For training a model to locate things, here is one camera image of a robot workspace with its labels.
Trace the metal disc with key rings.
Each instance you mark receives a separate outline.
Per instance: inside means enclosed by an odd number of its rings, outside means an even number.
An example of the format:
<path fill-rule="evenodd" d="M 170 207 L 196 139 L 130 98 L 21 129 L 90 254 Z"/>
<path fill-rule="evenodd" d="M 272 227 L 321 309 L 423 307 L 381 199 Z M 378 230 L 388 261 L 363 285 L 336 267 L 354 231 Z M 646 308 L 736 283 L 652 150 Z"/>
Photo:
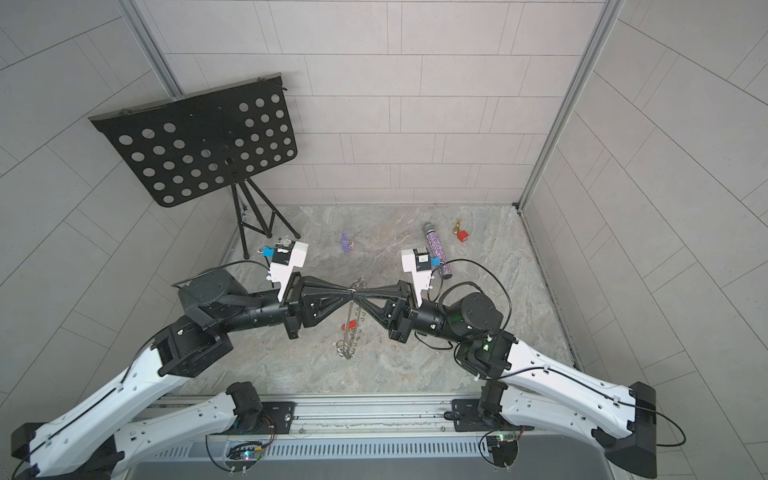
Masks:
<path fill-rule="evenodd" d="M 347 316 L 342 324 L 343 337 L 336 343 L 341 358 L 350 360 L 356 352 L 358 337 L 366 312 L 353 300 L 348 303 Z"/>

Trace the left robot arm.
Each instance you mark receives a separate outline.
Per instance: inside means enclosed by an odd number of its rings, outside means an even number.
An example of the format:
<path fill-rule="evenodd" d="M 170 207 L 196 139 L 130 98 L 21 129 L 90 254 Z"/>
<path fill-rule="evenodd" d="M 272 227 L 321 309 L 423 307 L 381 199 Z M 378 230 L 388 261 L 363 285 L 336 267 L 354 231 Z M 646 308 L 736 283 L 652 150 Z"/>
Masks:
<path fill-rule="evenodd" d="M 15 479 L 110 479 L 156 450 L 189 437 L 272 429 L 255 387 L 236 382 L 191 408 L 131 423 L 147 406 L 197 377 L 233 349 L 237 331 L 282 325 L 297 337 L 355 296 L 349 287 L 291 274 L 277 289 L 250 293 L 227 270 L 183 282 L 184 314 L 154 334 L 129 366 L 67 413 L 25 423 L 11 436 Z"/>

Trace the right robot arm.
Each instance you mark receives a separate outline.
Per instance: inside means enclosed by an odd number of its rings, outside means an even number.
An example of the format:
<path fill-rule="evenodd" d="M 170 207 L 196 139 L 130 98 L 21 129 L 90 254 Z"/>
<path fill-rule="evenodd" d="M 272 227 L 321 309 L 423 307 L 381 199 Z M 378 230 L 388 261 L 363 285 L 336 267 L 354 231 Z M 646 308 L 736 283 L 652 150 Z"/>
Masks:
<path fill-rule="evenodd" d="M 656 391 L 592 377 L 503 330 L 503 315 L 482 291 L 449 306 L 417 299 L 411 286 L 366 289 L 352 301 L 404 343 L 423 333 L 453 344 L 455 362 L 483 381 L 478 411 L 491 427 L 509 425 L 571 436 L 600 449 L 612 464 L 654 479 Z"/>

